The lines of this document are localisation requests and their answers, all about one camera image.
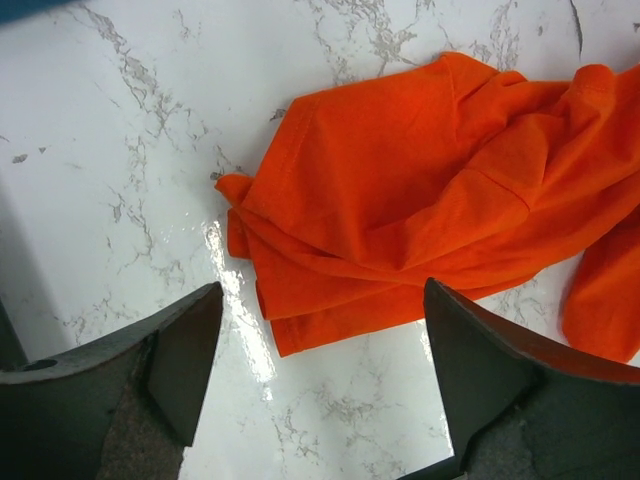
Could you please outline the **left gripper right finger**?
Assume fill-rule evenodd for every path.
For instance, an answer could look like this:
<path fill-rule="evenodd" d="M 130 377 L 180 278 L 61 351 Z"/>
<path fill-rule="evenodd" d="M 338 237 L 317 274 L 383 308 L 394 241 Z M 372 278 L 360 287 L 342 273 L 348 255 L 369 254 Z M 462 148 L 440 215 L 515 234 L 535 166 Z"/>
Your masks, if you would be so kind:
<path fill-rule="evenodd" d="M 424 309 L 452 447 L 424 478 L 638 478 L 638 368 L 539 335 L 435 279 Z"/>

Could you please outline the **orange t-shirt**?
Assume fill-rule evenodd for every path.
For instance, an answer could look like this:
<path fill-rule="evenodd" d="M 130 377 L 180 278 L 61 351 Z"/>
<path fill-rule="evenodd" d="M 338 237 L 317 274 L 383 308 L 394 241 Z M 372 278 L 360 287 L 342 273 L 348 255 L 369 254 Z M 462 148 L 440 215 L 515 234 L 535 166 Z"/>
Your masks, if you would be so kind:
<path fill-rule="evenodd" d="M 639 350 L 639 71 L 532 81 L 461 53 L 286 111 L 254 176 L 216 183 L 289 356 L 422 317 L 435 278 L 471 299 L 573 256 L 562 331 Z"/>

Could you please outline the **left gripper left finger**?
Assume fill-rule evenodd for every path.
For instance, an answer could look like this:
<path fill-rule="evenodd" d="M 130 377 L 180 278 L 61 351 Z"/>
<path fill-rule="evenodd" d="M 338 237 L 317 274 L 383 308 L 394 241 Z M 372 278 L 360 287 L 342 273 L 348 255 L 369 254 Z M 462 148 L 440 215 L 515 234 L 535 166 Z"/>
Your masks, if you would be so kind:
<path fill-rule="evenodd" d="M 1 321 L 5 479 L 175 479 L 192 446 L 223 313 L 219 283 L 61 354 L 26 358 Z"/>

